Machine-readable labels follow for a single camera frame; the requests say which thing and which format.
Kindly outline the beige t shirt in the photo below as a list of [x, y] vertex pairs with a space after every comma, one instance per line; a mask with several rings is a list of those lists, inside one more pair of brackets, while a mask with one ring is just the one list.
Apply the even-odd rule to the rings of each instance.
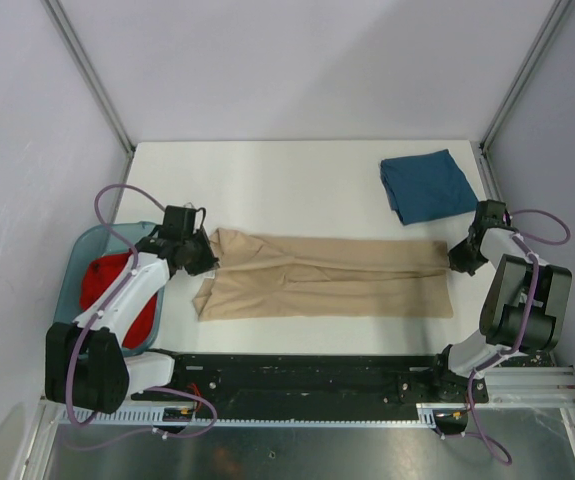
[[453, 315], [443, 241], [281, 237], [219, 228], [210, 244], [220, 266], [193, 299], [202, 322]]

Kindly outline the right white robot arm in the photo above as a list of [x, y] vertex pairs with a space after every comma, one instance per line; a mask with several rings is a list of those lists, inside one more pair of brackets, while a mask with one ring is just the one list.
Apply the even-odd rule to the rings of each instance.
[[448, 258], [458, 273], [474, 275], [487, 264], [495, 273], [478, 329], [446, 347], [446, 366], [428, 376], [429, 391], [440, 401], [451, 401], [463, 391], [463, 377], [482, 376], [519, 354], [553, 350], [562, 334], [573, 279], [569, 269], [541, 259], [509, 227], [471, 228]]

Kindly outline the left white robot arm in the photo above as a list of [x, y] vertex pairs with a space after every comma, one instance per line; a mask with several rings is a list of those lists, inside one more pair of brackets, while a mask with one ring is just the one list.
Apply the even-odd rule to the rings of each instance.
[[146, 304], [179, 270], [191, 276], [217, 267], [204, 229], [183, 239], [160, 235], [130, 247], [125, 267], [100, 297], [71, 323], [55, 323], [46, 335], [45, 395], [62, 403], [70, 421], [82, 425], [75, 409], [111, 414], [127, 397], [155, 389], [164, 398], [181, 397], [187, 374], [170, 354], [127, 357], [122, 344]]

